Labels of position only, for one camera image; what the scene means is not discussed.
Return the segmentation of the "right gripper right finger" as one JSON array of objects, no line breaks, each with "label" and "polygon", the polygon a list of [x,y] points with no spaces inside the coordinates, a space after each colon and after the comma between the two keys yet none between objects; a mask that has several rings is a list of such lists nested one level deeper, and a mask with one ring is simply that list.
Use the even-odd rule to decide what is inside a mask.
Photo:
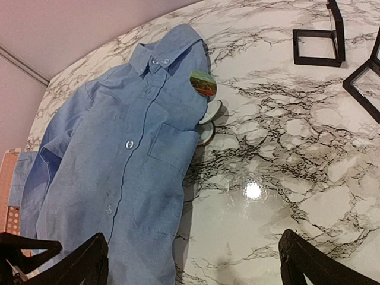
[{"label": "right gripper right finger", "polygon": [[291,229],[278,243],[281,279],[285,285],[306,284],[378,284],[377,281],[331,259]]}]

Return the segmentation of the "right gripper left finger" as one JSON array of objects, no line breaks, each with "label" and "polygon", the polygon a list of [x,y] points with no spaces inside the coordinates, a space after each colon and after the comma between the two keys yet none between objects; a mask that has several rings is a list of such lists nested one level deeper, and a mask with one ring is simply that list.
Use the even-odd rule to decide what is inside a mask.
[{"label": "right gripper left finger", "polygon": [[106,284],[108,245],[96,233],[48,270],[26,280],[28,274],[57,256],[58,241],[30,239],[1,233],[1,284]]}]

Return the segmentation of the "blue button-up shirt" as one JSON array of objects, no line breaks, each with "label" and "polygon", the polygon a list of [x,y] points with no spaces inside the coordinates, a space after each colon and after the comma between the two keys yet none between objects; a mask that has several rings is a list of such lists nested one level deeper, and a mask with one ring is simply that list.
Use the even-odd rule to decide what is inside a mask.
[{"label": "blue button-up shirt", "polygon": [[79,87],[39,150],[20,154],[9,198],[20,233],[62,245],[42,271],[103,233],[109,284],[175,283],[182,183],[208,103],[190,76],[207,69],[201,36],[178,25]]}]

